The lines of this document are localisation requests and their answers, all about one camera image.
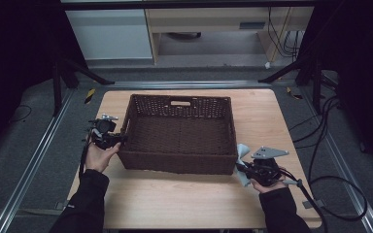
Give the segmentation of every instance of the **basket handle cutout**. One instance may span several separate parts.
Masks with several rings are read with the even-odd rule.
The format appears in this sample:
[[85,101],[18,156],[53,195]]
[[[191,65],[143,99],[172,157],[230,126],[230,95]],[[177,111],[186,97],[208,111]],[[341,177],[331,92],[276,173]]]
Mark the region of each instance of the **basket handle cutout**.
[[185,107],[190,107],[190,102],[189,101],[176,101],[176,100],[173,100],[173,101],[171,101],[171,106],[185,106]]

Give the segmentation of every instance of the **person's arm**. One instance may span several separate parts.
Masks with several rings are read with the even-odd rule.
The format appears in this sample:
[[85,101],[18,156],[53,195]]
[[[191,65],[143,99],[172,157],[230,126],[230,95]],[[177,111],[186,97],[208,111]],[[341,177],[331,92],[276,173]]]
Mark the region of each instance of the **person's arm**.
[[265,213],[265,224],[269,233],[310,233],[311,229],[302,217],[296,214],[292,194],[282,181],[265,187],[251,180],[259,191],[259,201]]
[[109,179],[102,172],[111,157],[119,150],[119,144],[101,150],[89,145],[85,162],[85,172],[80,179],[77,192],[52,226],[50,233],[61,232],[102,232],[104,226],[104,197]]

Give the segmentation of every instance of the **wicker basket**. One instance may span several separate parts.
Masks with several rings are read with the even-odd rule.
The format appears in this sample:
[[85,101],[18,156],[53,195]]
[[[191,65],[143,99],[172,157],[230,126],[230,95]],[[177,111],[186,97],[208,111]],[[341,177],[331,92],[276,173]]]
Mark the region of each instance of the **wicker basket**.
[[126,169],[231,175],[237,159],[229,97],[130,97],[118,152]]

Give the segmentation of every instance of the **white wall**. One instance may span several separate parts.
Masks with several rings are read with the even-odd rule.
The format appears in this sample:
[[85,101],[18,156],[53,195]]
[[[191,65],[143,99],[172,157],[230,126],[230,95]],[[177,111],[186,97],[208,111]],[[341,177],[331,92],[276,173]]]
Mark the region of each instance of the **white wall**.
[[[85,1],[102,0],[62,0]],[[67,11],[66,14],[86,60],[153,58],[144,10]]]

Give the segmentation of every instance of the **wooden tabletop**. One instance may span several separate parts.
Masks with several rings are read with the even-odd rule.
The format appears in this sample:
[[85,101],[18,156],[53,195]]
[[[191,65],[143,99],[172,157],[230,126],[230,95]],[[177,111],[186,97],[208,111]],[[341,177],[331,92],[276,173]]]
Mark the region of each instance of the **wooden tabletop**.
[[[119,131],[125,117],[129,96],[163,94],[187,96],[229,96],[238,144],[252,150],[261,146],[288,150],[277,157],[280,166],[296,178],[306,181],[305,174],[288,133],[275,94],[270,89],[195,89],[109,91],[105,94],[97,117],[102,114],[119,117]],[[178,175],[165,172],[135,171],[123,168],[117,156],[111,159],[104,174],[110,178],[105,196],[106,229],[259,229],[265,228],[264,213],[258,192],[243,187],[236,174]],[[79,180],[72,184],[69,198],[76,192]],[[296,186],[290,190],[298,214],[311,228],[321,225],[314,209],[306,210],[306,198]]]

